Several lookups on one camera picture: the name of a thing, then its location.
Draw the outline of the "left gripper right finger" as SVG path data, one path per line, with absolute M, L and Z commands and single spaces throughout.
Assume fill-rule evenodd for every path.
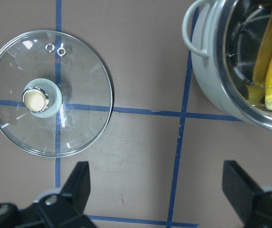
M 272 188 L 259 186 L 236 161 L 223 163 L 222 191 L 244 228 L 272 228 Z

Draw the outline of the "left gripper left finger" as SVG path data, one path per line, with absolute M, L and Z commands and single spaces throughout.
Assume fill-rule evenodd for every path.
M 80 161 L 58 193 L 47 194 L 24 210 L 0 203 L 0 228 L 94 228 L 84 215 L 89 195 L 89 163 Z

